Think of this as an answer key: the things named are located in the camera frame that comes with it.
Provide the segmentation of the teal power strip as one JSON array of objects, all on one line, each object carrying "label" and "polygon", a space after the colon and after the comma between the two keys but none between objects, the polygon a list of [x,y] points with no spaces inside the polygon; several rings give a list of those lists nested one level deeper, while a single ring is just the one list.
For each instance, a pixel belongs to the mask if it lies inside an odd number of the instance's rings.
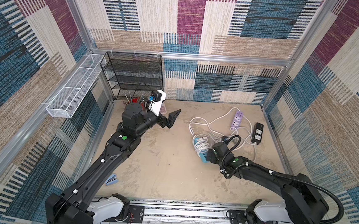
[{"label": "teal power strip", "polygon": [[198,157],[202,160],[203,163],[209,163],[206,160],[206,154],[210,148],[210,144],[208,142],[208,138],[202,135],[195,135],[193,137],[193,146],[198,155]]}]

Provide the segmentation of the purple power strip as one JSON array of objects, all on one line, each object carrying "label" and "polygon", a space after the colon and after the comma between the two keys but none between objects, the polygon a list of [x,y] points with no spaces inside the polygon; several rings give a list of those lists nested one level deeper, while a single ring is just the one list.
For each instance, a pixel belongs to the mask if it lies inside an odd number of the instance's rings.
[{"label": "purple power strip", "polygon": [[243,116],[244,116],[243,112],[241,112],[239,110],[235,113],[235,116],[234,116],[233,121],[231,123],[231,130],[232,131],[234,131],[234,130],[236,130],[237,128],[240,127],[242,119],[243,119]]}]

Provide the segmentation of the black power strip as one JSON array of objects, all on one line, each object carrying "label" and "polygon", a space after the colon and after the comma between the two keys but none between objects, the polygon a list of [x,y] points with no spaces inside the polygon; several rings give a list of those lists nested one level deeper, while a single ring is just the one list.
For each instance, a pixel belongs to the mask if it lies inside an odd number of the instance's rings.
[{"label": "black power strip", "polygon": [[251,137],[251,142],[253,144],[260,144],[262,141],[262,137],[263,137],[263,130],[264,130],[264,125],[261,123],[256,123],[254,128],[253,128],[253,132],[252,132],[252,137]]}]

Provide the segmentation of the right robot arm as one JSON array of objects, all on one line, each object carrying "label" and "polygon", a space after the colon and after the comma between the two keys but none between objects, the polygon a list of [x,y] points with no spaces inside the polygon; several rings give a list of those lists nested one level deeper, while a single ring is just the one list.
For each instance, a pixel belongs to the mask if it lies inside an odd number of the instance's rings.
[{"label": "right robot arm", "polygon": [[291,176],[261,166],[242,156],[234,156],[227,144],[218,142],[206,155],[207,161],[217,164],[229,179],[237,177],[252,181],[282,198],[280,203],[257,199],[244,212],[246,224],[279,221],[292,224],[323,224],[329,206],[322,197],[327,190],[313,184],[303,175]]}]

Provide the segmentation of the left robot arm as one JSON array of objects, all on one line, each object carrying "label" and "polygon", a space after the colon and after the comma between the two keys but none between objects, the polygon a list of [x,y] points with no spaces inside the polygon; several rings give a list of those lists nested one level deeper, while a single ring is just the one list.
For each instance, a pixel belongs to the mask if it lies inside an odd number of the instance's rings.
[{"label": "left robot arm", "polygon": [[47,224],[98,224],[111,218],[126,220],[130,205],[126,197],[116,193],[97,202],[94,197],[114,170],[131,156],[148,129],[156,124],[172,128],[180,112],[176,110],[165,117],[144,111],[139,103],[127,104],[121,123],[99,158],[60,195],[52,193],[48,197],[45,202]]}]

